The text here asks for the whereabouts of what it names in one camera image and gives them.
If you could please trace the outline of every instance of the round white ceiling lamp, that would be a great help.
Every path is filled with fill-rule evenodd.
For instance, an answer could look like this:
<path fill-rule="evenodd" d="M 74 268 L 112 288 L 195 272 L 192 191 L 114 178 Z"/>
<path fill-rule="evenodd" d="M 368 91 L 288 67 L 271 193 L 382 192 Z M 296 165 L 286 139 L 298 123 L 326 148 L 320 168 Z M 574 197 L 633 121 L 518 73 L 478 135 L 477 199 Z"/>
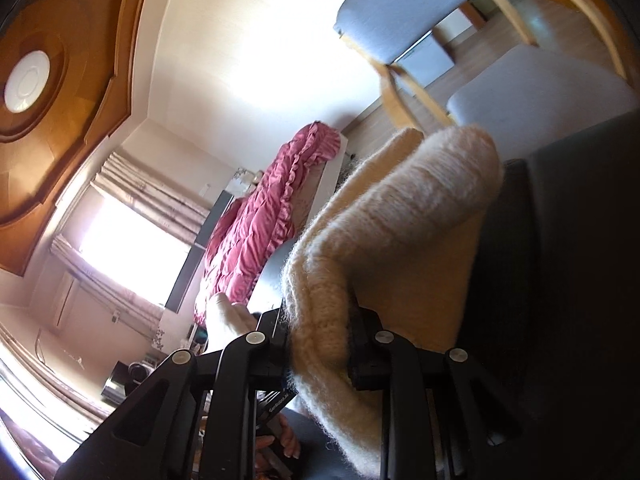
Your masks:
<path fill-rule="evenodd" d="M 10 112 L 19 114 L 37 101 L 49 78 L 49 56 L 34 50 L 14 66 L 4 86 L 4 104 Z"/>

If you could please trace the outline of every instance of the bright window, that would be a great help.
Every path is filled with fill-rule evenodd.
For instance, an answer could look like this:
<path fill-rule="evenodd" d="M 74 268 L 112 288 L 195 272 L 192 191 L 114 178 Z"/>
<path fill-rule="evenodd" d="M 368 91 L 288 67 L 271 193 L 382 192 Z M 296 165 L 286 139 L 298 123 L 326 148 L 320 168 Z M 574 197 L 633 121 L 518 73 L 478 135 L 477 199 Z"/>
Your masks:
<path fill-rule="evenodd" d="M 164 306 L 189 247 L 116 199 L 106 197 L 82 243 L 82 257 L 151 303 Z"/>

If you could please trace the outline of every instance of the pink quilt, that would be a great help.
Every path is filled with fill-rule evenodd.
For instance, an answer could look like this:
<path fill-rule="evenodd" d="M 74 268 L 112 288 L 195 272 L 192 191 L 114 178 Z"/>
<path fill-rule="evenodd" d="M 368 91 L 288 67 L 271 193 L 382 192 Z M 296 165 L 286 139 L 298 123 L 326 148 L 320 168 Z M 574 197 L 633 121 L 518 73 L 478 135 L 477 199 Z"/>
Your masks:
<path fill-rule="evenodd" d="M 232 303 L 248 302 L 273 251 L 295 234 L 291 195 L 311 166 L 331 160 L 339 149 L 337 130 L 320 121 L 308 124 L 282 145 L 254 192 L 235 200 L 222 215 L 207 245 L 197 323 L 204 325 L 207 301 L 218 292 Z"/>

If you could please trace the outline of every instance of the wooden chair frame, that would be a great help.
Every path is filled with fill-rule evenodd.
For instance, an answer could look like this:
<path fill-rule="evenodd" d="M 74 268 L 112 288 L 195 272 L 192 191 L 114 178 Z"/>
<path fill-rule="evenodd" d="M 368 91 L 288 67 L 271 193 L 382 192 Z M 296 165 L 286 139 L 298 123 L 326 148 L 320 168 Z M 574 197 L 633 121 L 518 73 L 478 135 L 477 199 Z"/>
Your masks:
<path fill-rule="evenodd" d="M 509 0 L 493 1 L 515 28 L 523 43 L 538 46 L 535 36 L 529 30 L 529 27 L 527 27 L 527 24 L 524 22 L 513 4 Z M 625 65 L 622 61 L 622 57 L 620 56 L 620 52 L 618 51 L 618 46 L 610 23 L 591 0 L 569 1 L 580 9 L 580 11 L 590 20 L 591 25 L 596 29 L 600 35 L 600 39 L 609 51 L 616 74 L 626 81 L 627 74 Z M 396 63 L 385 65 L 364 52 L 347 36 L 343 35 L 341 39 L 345 41 L 350 48 L 356 50 L 362 57 L 364 57 L 376 72 L 378 72 L 378 75 L 380 76 L 380 94 L 382 96 L 382 104 L 396 128 L 405 128 L 410 126 L 412 128 L 421 129 L 414 114 L 409 110 L 405 102 L 402 101 L 402 98 L 398 93 L 396 77 L 399 77 L 415 93 L 418 101 L 420 101 L 421 104 L 427 108 L 427 110 L 429 110 L 441 124 L 443 124 L 443 126 L 454 124 L 444 107 L 433 99 L 433 97 L 431 97 L 420 83 L 418 83 L 401 66 Z"/>

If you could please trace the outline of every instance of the silver screw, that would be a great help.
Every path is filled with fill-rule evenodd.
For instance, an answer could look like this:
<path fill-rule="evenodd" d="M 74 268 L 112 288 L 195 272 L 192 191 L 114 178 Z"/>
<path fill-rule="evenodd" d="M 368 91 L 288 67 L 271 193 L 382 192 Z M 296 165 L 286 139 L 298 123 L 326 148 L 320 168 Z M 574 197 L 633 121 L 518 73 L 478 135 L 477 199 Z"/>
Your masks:
<path fill-rule="evenodd" d="M 379 343 L 387 345 L 391 343 L 393 340 L 394 340 L 394 335 L 387 330 L 381 330 L 376 334 L 376 341 Z"/>
<path fill-rule="evenodd" d="M 454 348 L 449 352 L 449 358 L 457 363 L 465 362 L 468 357 L 469 354 L 466 353 L 462 348 Z"/>
<path fill-rule="evenodd" d="M 245 339 L 250 345 L 259 345 L 264 341 L 265 337 L 262 332 L 251 332 L 246 335 Z"/>
<path fill-rule="evenodd" d="M 178 350 L 172 357 L 171 361 L 177 365 L 187 364 L 191 360 L 191 354 L 186 350 Z"/>

